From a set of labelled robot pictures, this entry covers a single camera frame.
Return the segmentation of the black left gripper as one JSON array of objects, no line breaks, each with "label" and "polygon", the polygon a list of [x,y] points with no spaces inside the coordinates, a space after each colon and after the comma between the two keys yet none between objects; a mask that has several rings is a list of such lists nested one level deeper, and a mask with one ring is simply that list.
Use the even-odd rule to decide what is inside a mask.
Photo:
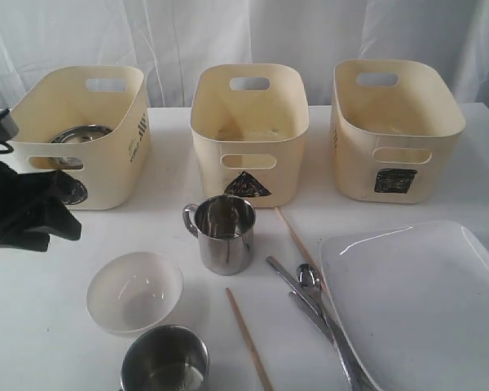
[{"label": "black left gripper", "polygon": [[[37,204],[42,196],[57,199]],[[79,240],[82,225],[64,204],[85,200],[85,185],[62,170],[18,174],[0,162],[0,248],[46,252],[52,235]]]}]

